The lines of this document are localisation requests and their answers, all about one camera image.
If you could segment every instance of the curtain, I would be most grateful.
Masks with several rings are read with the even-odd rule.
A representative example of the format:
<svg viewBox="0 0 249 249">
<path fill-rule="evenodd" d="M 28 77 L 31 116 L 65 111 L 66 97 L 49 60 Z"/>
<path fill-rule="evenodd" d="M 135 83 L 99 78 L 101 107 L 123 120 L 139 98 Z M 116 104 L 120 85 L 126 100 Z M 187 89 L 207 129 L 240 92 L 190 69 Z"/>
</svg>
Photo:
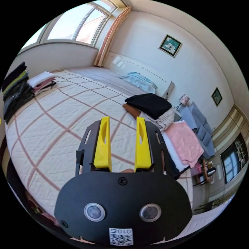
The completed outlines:
<svg viewBox="0 0 249 249">
<path fill-rule="evenodd" d="M 108 52 L 111 47 L 111 43 L 113 41 L 114 35 L 117 32 L 118 27 L 123 23 L 123 21 L 127 18 L 128 14 L 131 12 L 131 7 L 128 6 L 122 10 L 120 15 L 114 20 L 110 29 L 108 30 L 106 37 L 104 38 L 97 57 L 95 59 L 94 65 L 98 67 L 102 67 L 104 65 L 105 59 L 107 58 Z"/>
</svg>

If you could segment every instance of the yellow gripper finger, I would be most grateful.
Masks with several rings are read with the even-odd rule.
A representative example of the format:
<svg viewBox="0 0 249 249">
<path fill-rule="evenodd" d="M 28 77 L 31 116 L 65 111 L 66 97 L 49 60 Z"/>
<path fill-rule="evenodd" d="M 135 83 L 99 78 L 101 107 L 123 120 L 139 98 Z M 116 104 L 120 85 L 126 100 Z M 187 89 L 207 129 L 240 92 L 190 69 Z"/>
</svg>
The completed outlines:
<svg viewBox="0 0 249 249">
<path fill-rule="evenodd" d="M 97 169 L 109 168 L 112 171 L 110 117 L 101 119 L 93 164 Z"/>
<path fill-rule="evenodd" d="M 145 119 L 137 117 L 135 169 L 149 169 L 151 167 L 150 147 L 146 131 Z"/>
</svg>

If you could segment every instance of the light blue blanket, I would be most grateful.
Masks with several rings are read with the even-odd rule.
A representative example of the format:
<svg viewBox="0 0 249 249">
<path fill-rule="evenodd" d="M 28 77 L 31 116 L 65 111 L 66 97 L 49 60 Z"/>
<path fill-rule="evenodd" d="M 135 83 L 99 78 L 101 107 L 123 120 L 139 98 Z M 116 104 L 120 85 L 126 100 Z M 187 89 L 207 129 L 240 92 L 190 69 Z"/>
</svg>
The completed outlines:
<svg viewBox="0 0 249 249">
<path fill-rule="evenodd" d="M 140 73 L 130 72 L 125 76 L 121 76 L 121 79 L 141 88 L 142 90 L 155 94 L 157 86 L 150 79 L 144 77 Z"/>
</svg>

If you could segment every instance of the brown pillow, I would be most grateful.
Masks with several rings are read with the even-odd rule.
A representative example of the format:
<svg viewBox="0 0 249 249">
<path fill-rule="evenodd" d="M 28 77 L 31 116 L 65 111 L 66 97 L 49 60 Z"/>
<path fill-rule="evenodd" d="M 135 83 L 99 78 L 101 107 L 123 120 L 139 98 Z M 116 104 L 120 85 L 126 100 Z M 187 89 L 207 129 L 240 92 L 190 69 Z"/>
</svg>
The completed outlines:
<svg viewBox="0 0 249 249">
<path fill-rule="evenodd" d="M 137 120 L 137 117 L 139 117 L 139 115 L 141 114 L 141 112 L 138 109 L 136 109 L 132 106 L 129 106 L 128 104 L 123 104 L 123 108 L 127 112 L 129 112 L 135 120 Z"/>
</svg>

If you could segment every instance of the headboard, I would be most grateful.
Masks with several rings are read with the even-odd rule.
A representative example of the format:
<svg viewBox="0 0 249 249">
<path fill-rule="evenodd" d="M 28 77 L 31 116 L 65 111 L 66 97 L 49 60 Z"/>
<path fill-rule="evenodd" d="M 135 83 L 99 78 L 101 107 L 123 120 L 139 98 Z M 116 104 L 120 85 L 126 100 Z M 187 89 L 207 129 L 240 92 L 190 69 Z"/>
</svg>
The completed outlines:
<svg viewBox="0 0 249 249">
<path fill-rule="evenodd" d="M 157 85 L 156 95 L 158 96 L 162 96 L 165 93 L 171 82 L 169 79 L 166 79 L 165 75 L 157 72 L 153 68 L 115 53 L 108 54 L 104 67 L 120 75 L 125 75 L 129 72 L 140 73 Z"/>
</svg>

